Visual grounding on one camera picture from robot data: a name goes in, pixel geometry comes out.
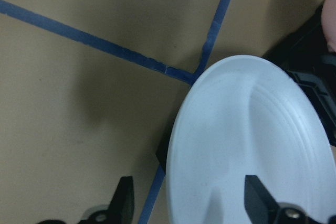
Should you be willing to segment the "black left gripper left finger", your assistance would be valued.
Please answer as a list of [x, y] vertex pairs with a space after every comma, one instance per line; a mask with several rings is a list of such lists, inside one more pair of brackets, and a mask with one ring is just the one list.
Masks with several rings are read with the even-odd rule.
[[108, 207], [107, 223], [132, 223], [134, 206], [133, 177], [123, 176]]

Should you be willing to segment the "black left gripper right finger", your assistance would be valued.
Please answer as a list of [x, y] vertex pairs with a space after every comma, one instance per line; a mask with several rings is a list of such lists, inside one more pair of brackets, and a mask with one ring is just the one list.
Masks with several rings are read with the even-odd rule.
[[251, 223], [274, 223], [279, 204], [256, 175], [245, 176], [244, 207]]

